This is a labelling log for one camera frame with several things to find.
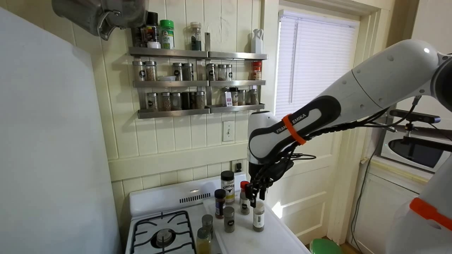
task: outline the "electrical outlet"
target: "electrical outlet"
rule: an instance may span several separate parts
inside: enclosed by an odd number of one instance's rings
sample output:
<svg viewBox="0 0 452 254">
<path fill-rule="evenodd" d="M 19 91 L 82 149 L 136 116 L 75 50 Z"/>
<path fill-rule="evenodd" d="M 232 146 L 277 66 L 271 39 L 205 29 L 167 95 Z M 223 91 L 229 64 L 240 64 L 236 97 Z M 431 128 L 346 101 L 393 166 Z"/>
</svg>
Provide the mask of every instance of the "electrical outlet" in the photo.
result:
<svg viewBox="0 0 452 254">
<path fill-rule="evenodd" d="M 243 170 L 243 159 L 230 160 L 230 169 L 233 172 L 242 172 Z"/>
<path fill-rule="evenodd" d="M 233 140 L 236 136 L 235 121 L 223 121 L 223 140 Z"/>
</svg>

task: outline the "orange band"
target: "orange band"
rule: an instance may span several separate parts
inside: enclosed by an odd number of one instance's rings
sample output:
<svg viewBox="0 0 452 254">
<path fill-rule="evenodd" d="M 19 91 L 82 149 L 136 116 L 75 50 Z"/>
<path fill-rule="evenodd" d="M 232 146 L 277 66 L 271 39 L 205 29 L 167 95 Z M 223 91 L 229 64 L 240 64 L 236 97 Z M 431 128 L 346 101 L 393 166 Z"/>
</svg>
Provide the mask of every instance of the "orange band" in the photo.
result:
<svg viewBox="0 0 452 254">
<path fill-rule="evenodd" d="M 427 203 L 425 200 L 420 197 L 413 198 L 410 203 L 410 208 L 425 219 L 434 219 L 448 229 L 452 229 L 452 218 L 441 214 L 435 205 Z"/>
<path fill-rule="evenodd" d="M 284 122 L 285 128 L 288 129 L 288 132 L 291 132 L 293 138 L 294 138 L 300 145 L 305 143 L 307 139 L 298 135 L 297 129 L 295 129 L 294 125 L 293 125 L 293 121 L 291 121 L 288 116 L 290 116 L 290 114 L 287 114 L 285 116 L 283 116 L 283 122 Z"/>
</svg>

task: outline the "white stove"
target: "white stove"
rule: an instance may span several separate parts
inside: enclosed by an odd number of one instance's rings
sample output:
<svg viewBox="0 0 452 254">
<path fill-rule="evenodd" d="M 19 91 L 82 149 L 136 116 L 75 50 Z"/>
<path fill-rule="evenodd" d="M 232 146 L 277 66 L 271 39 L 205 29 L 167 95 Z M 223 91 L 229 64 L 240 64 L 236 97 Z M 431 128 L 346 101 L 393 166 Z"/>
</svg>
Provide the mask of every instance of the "white stove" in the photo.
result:
<svg viewBox="0 0 452 254">
<path fill-rule="evenodd" d="M 245 179 L 245 173 L 235 174 L 236 193 Z M 219 187 L 221 176 L 130 193 L 126 254 L 196 254 L 196 231 L 204 214 L 215 214 L 213 191 Z M 239 203 L 235 208 L 233 232 L 226 232 L 223 219 L 213 215 L 213 254 L 309 252 L 269 205 L 261 232 L 253 231 L 252 212 L 240 214 Z"/>
</svg>

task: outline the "window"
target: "window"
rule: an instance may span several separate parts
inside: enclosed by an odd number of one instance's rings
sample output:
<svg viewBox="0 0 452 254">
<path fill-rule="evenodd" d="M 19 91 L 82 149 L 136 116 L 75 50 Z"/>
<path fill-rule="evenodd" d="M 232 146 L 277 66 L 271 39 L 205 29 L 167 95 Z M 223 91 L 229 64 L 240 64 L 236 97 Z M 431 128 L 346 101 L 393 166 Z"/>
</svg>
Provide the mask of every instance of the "window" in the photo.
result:
<svg viewBox="0 0 452 254">
<path fill-rule="evenodd" d="M 281 11 L 276 114 L 293 112 L 353 66 L 359 22 Z"/>
</svg>

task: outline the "white refrigerator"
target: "white refrigerator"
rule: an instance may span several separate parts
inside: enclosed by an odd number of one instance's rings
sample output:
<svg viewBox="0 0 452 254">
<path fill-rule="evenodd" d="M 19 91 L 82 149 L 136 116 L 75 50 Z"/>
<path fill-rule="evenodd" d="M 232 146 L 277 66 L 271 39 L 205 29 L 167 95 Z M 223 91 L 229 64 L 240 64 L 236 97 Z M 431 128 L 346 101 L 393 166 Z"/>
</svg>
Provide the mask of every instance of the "white refrigerator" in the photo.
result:
<svg viewBox="0 0 452 254">
<path fill-rule="evenodd" d="M 0 8 L 0 252 L 119 251 L 91 56 Z"/>
</svg>

